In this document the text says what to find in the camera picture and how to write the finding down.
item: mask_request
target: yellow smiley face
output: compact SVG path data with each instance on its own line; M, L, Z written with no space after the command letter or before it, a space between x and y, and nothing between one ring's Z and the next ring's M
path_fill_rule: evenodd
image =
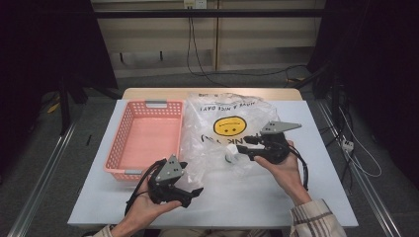
M222 136L240 134L246 129L247 123L241 117L220 118L213 124L213 131Z

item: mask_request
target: white table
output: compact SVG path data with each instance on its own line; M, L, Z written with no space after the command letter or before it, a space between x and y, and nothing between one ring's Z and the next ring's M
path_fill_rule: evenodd
M324 198L344 227L358 226L357 219L340 184L305 101L270 101L282 121L301 123L286 132L287 139L306 161L309 193ZM126 100L117 102L114 113L68 224L79 227L119 223L126 201L136 183L117 182L103 169ZM247 177L227 170L210 172L205 188L188 208L179 207L158 217L150 228L284 228L291 225L292 200L279 188L268 171L252 163Z

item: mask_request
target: metal rail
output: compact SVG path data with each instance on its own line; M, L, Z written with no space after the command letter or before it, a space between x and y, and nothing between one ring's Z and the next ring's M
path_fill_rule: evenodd
M52 154L49 156L48 161L46 162L45 168L42 171L40 178L38 179L37 184L32 190L29 198L27 199L24 207L16 218L15 223L13 224L7 237L24 237L26 236L28 229L34 219L35 214L37 213L38 207L42 202L43 195L48 188L48 185L53 177L53 174L56 170L56 167L59 164L59 161L64 154L65 148L67 147L68 142L73 134L76 123L80 120L82 114L82 108L77 108L74 116L74 120L66 132L59 136L57 144L55 145Z
M54 17L115 18L313 18L346 16L353 11L325 9L181 9L181 10L96 10L94 12L40 11Z
M330 127L332 127L331 128L332 132L334 133L335 136L337 136L338 131L336 130L336 128L334 128L334 126L332 126L333 121L332 121L332 118L329 116L331 115L330 109L327 107L327 105L323 105L321 102L318 102L317 105L320 108L321 112L323 113L323 116L327 124ZM345 154L345 159L348 162L350 159L350 155L347 151L344 152L344 154ZM352 159L355 162L357 162L359 166L361 166L358 158L355 155L353 156ZM391 213L388 211L381 197L379 197L369 177L363 172L361 172L353 163L350 164L350 169L352 173L354 174L355 178L357 179L357 182L360 185L361 190L363 191L368 203L370 204L370 207L372 208L374 214L376 215L376 218L379 224L381 225L382 230L385 233L385 236L401 237L402 235L400 231L398 230L398 227L395 224L395 221L392 218Z

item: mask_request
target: wall outlet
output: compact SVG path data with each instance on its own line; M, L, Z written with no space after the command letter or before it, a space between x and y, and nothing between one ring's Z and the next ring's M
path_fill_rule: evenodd
M195 0L195 9L206 9L207 0Z
M184 0L185 9L195 9L196 0Z

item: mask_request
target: right hand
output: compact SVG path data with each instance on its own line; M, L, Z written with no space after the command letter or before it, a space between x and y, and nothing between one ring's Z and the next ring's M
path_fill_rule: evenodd
M295 205L311 201L311 197L302 186L298 161L294 154L290 153L283 162L277 165L272 164L261 156L255 156L255 161L271 172L280 187L292 198Z

